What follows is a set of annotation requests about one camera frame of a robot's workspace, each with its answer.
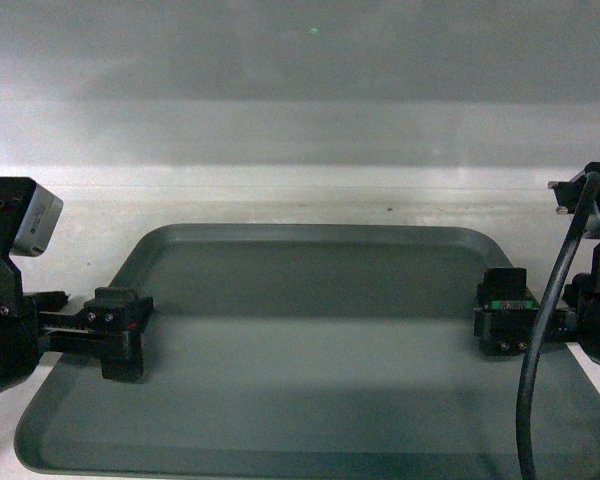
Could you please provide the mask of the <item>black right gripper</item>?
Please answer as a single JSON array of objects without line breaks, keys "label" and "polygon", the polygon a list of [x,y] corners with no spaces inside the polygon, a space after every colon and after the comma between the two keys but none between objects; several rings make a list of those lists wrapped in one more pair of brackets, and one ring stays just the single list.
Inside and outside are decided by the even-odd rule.
[{"label": "black right gripper", "polygon": [[[575,212],[584,188],[585,176],[595,172],[600,176],[600,162],[591,162],[573,179],[551,182],[557,209]],[[547,343],[572,342],[577,339],[582,350],[600,365],[600,187],[587,217],[586,239],[596,239],[591,272],[576,275],[565,288],[564,300],[577,311],[556,310],[549,319],[544,334]],[[474,336],[479,351],[486,356],[517,356],[523,354],[532,339],[539,308],[526,285],[527,271],[517,267],[489,268],[477,286],[478,305],[474,310]]]}]

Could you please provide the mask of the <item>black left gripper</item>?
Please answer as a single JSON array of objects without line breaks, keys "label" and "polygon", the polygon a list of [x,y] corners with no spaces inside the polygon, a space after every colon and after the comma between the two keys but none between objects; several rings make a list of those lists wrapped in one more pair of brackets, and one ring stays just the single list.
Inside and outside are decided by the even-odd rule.
[{"label": "black left gripper", "polygon": [[23,291],[10,253],[35,185],[28,177],[0,177],[0,393],[26,380],[45,351],[96,359],[107,380],[135,382],[144,374],[143,336],[153,298],[130,288],[95,290],[75,314],[42,311]]}]

